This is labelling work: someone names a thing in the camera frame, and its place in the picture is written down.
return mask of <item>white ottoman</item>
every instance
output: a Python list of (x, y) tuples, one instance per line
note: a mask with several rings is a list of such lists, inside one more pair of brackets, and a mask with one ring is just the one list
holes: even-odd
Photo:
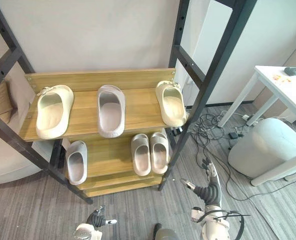
[[(296, 157), (296, 132), (281, 120), (267, 118), (260, 121), (233, 146), (228, 162), (238, 172), (256, 178)], [(296, 173), (293, 166), (277, 180)]]

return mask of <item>wall baseboard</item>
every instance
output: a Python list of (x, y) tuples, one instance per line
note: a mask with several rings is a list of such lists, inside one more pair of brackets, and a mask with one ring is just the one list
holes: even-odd
[[(250, 100), (250, 101), (242, 101), (241, 104), (252, 104), (254, 102), (254, 100)], [(230, 102), (219, 102), (219, 103), (212, 103), (212, 104), (206, 104), (206, 108), (209, 107), (219, 107), (219, 106), (229, 106), (232, 105), (234, 102), (230, 101)], [(193, 106), (186, 106), (186, 109), (191, 109)]]

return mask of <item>tabletop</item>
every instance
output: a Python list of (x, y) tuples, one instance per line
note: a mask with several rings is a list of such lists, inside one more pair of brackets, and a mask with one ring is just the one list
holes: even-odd
[(277, 94), (290, 110), (296, 110), (296, 75), (288, 76), (284, 72), (285, 66), (255, 66), (254, 69), (263, 84)]

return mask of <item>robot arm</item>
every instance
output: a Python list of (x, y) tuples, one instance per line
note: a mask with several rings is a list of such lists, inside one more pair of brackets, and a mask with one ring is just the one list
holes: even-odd
[[(205, 208), (202, 211), (199, 207), (191, 210), (191, 220), (195, 223), (201, 223), (201, 239), (203, 240), (227, 240), (230, 239), (228, 230), (229, 222), (226, 220), (228, 215), (236, 214), (236, 211), (222, 210), (222, 194), (218, 174), (214, 164), (209, 159), (204, 159), (203, 168), (206, 171), (209, 184), (207, 187), (196, 186), (192, 182), (181, 179), (181, 182), (192, 190), (204, 203)], [(241, 226), (236, 237), (239, 240), (244, 231), (244, 218), (241, 216)]]

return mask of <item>black metal frame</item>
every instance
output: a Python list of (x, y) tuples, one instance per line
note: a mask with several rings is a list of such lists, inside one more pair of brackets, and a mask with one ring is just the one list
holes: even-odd
[(199, 93), (193, 103), (193, 106), (189, 113), (189, 119), (183, 126), (183, 131), (177, 143), (175, 143), (176, 141), (173, 134), (171, 133), (171, 130), (169, 128), (166, 128), (173, 153), (168, 165), (168, 170), (163, 175), (162, 182), (159, 185), (159, 191), (163, 189), (167, 178), (172, 172), (172, 169), (180, 156), (181, 150), (188, 140), (197, 120), (199, 119), (202, 110), (206, 106), (206, 103), (227, 64), (228, 59), (232, 54), (240, 35), (242, 34), (242, 31), (248, 21), (251, 12), (253, 11), (257, 0), (216, 1), (232, 8), (232, 13), (223, 32), (217, 50), (214, 54), (209, 70), (206, 74), (204, 74), (197, 66), (197, 64), (189, 57), (186, 51), (180, 46), (180, 41), (184, 31), (181, 21), (184, 21), (186, 19), (189, 5), (189, 0), (180, 0), (177, 22), (173, 36), (173, 45), (169, 60), (169, 68), (174, 68), (178, 59), (199, 88)]
[[(175, 31), (173, 35), (172, 49), (169, 59), (169, 68), (176, 66), (177, 59), (184, 66), (187, 73), (190, 75), (194, 83), (199, 88), (199, 93), (190, 111), (189, 119), (183, 126), (183, 131), (179, 140), (176, 142), (170, 128), (166, 128), (170, 145), (173, 149), (171, 161), (168, 165), (168, 170), (162, 178), (162, 182), (159, 185), (161, 191), (165, 185), (167, 178), (169, 177), (173, 166), (179, 158), (180, 152), (183, 149), (192, 129), (199, 118), (203, 108), (206, 105), (207, 100), (210, 97), (224, 67), (246, 25), (246, 22), (256, 4), (257, 0), (216, 0), (230, 8), (232, 13), (229, 21), (226, 25), (225, 31), (222, 35), (218, 48), (212, 59), (209, 70), (204, 74), (193, 59), (187, 54), (187, 52), (180, 46), (185, 21), (187, 17), (187, 11), (189, 7), (189, 0), (180, 0), (177, 20), (175, 25)], [(0, 34), (9, 47), (9, 50), (0, 59), (0, 83), (4, 77), (18, 62), (23, 71), (28, 73), (34, 73), (33, 67), (30, 65), (27, 57), (17, 42), (13, 32), (7, 24), (1, 10), (0, 10)], [(70, 191), (76, 194), (87, 203), (92, 204), (93, 200), (87, 197), (83, 191), (79, 190), (76, 186), (71, 185), (68, 179), (58, 170), (59, 156), (62, 148), (62, 139), (55, 140), (53, 150), (50, 158), (50, 162), (47, 162), (42, 156), (40, 156), (31, 146), (31, 143), (25, 142), (19, 135), (17, 135), (7, 124), (0, 119), (0, 138), (13, 147), (16, 151), (30, 160), (33, 164), (41, 168), (43, 171), (48, 172), (55, 180), (64, 184)]]
[[(12, 30), (7, 24), (0, 10), (0, 34), (9, 47), (9, 50), (0, 59), (0, 83), (8, 74), (16, 62), (18, 62), (22, 70), (26, 74), (34, 73), (34, 69), (29, 63), (19, 43), (17, 42)], [(17, 152), (30, 160), (44, 172), (49, 173), (59, 183), (66, 185), (67, 188), (76, 194), (88, 204), (93, 204), (93, 200), (87, 197), (85, 193), (79, 190), (76, 186), (71, 185), (63, 173), (58, 170), (59, 156), (61, 151), (62, 139), (55, 140), (50, 162), (44, 159), (32, 148), (32, 144), (25, 142), (17, 133), (15, 133), (7, 124), (0, 119), (0, 138), (8, 143)]]

